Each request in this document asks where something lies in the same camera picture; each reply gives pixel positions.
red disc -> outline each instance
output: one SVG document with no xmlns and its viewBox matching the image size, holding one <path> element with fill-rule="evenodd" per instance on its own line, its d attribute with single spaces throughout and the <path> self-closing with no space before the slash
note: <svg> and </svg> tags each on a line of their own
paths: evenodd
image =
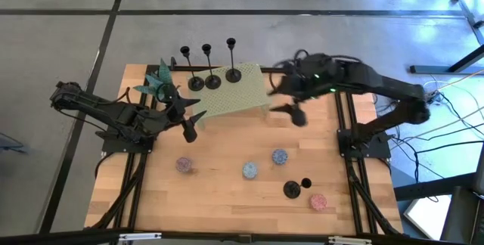
<svg viewBox="0 0 484 245">
<path fill-rule="evenodd" d="M 321 194 L 314 194 L 311 196 L 311 207 L 316 211 L 322 211 L 326 208 L 326 198 Z"/>
</svg>

gray floor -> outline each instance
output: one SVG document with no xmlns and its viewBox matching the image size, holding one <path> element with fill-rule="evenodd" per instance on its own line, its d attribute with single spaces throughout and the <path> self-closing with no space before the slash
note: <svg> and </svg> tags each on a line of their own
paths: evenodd
<svg viewBox="0 0 484 245">
<path fill-rule="evenodd" d="M 0 0 L 0 8 L 111 9 L 113 1 Z M 466 3 L 477 17 L 481 14 L 479 0 Z M 449 0 L 122 0 L 121 9 L 460 10 Z M 107 16 L 0 15 L 0 131 L 21 140 L 29 150 L 25 155 L 0 154 L 0 235 L 37 230 L 72 123 L 49 107 L 48 98 L 59 80 L 86 83 L 106 22 Z M 178 51 L 182 45 L 192 48 L 193 64 L 205 64 L 200 47 L 208 42 L 213 46 L 212 62 L 227 65 L 228 37 L 237 40 L 236 62 L 255 60 L 271 66 L 305 48 L 360 57 L 382 75 L 422 84 L 433 78 L 409 74 L 410 65 L 448 66 L 479 45 L 463 17 L 118 16 L 95 94 L 115 98 L 125 64 L 156 64 L 160 57 L 171 56 L 185 64 Z M 468 79 L 459 86 L 483 104 L 482 79 Z M 426 85 L 429 91 L 435 87 Z M 445 94 L 462 116 L 476 109 L 465 91 L 447 88 Z M 380 97 L 377 108 L 386 102 Z M 431 120 L 422 126 L 402 125 L 402 137 L 456 119 L 444 104 L 432 105 L 431 112 Z M 469 122 L 476 125 L 482 118 L 476 115 Z M 457 123 L 432 135 L 461 127 Z M 82 131 L 53 231 L 83 226 L 102 144 L 94 131 L 90 126 Z M 411 143 L 424 150 L 476 138 L 467 131 Z M 443 176 L 472 172 L 479 149 L 474 144 L 421 154 L 420 162 Z M 414 164 L 398 148 L 392 152 L 392 165 L 413 176 Z M 421 181 L 436 178 L 420 169 Z"/>
</svg>

white cable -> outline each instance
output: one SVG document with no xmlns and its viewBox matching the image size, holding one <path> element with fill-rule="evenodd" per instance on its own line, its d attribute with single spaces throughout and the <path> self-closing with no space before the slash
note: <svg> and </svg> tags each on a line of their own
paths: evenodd
<svg viewBox="0 0 484 245">
<path fill-rule="evenodd" d="M 463 120 L 463 119 L 466 119 L 466 118 L 467 118 L 467 117 L 469 117 L 469 116 L 472 116 L 473 114 L 475 114 L 475 113 L 477 113 L 477 112 L 480 112 L 482 109 L 484 109 L 484 107 L 478 108 L 477 110 L 473 111 L 472 113 L 469 113 L 468 115 L 466 115 L 466 116 L 464 116 L 464 117 L 461 117 L 461 118 L 459 118 L 459 119 L 455 120 L 454 122 L 450 122 L 449 124 L 445 124 L 445 125 L 443 125 L 443 126 L 440 126 L 439 128 L 431 129 L 431 130 L 429 130 L 428 132 L 424 132 L 424 133 L 421 133 L 421 134 L 419 134 L 419 135 L 411 136 L 411 137 L 407 138 L 407 140 L 406 140 L 405 142 L 409 142 L 410 140 L 412 140 L 412 139 L 414 139 L 414 138 L 417 138 L 417 137 L 420 137 L 420 136 L 422 136 L 422 135 L 426 135 L 426 134 L 429 134 L 429 133 L 431 133 L 431 132 L 434 132 L 434 131 L 437 131 L 437 130 L 440 130 L 440 129 L 444 129 L 444 128 L 445 128 L 445 127 L 447 127 L 447 126 L 450 126 L 450 125 L 452 125 L 452 124 L 454 124 L 454 123 L 457 123 L 457 122 L 459 122 L 459 121 L 461 121 L 461 120 Z M 394 148 L 398 147 L 398 146 L 399 146 L 399 145 L 401 145 L 401 144 L 403 144 L 403 143 L 397 144 L 396 146 L 392 147 L 390 150 L 393 150 Z"/>
</svg>

black disc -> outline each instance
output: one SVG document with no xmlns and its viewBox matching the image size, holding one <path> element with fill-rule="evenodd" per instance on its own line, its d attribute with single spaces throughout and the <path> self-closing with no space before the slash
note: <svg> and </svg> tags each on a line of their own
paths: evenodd
<svg viewBox="0 0 484 245">
<path fill-rule="evenodd" d="M 284 195 L 290 199 L 296 199 L 301 194 L 301 188 L 295 181 L 288 181 L 284 185 Z"/>
<path fill-rule="evenodd" d="M 217 89 L 222 84 L 222 80 L 217 75 L 210 75 L 205 79 L 205 85 L 208 89 Z"/>
<path fill-rule="evenodd" d="M 227 70 L 227 73 L 225 73 L 225 78 L 232 83 L 236 83 L 240 81 L 242 78 L 242 73 L 239 70 L 236 70 L 235 68 L 231 68 Z"/>
<path fill-rule="evenodd" d="M 203 79 L 197 76 L 191 77 L 188 80 L 188 87 L 192 91 L 200 91 L 202 90 L 204 85 L 205 85 L 205 82 L 203 81 Z"/>
<path fill-rule="evenodd" d="M 309 178 L 304 178 L 302 181 L 301 181 L 301 186 L 303 188 L 310 188 L 312 185 L 312 182 Z"/>
</svg>

green paper decoration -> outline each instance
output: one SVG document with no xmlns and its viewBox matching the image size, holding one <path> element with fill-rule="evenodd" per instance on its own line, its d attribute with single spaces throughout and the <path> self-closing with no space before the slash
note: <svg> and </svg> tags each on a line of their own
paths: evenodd
<svg viewBox="0 0 484 245">
<path fill-rule="evenodd" d="M 155 96 L 157 94 L 157 89 L 160 85 L 164 84 L 173 84 L 172 74 L 169 71 L 168 66 L 165 64 L 163 59 L 160 59 L 160 67 L 158 68 L 158 75 L 155 73 L 149 74 L 145 76 L 146 80 L 148 81 L 149 85 L 138 85 L 135 86 L 134 89 L 136 91 L 140 91 L 141 93 Z M 163 91 L 158 93 L 158 99 L 163 100 L 165 98 L 165 94 Z"/>
</svg>

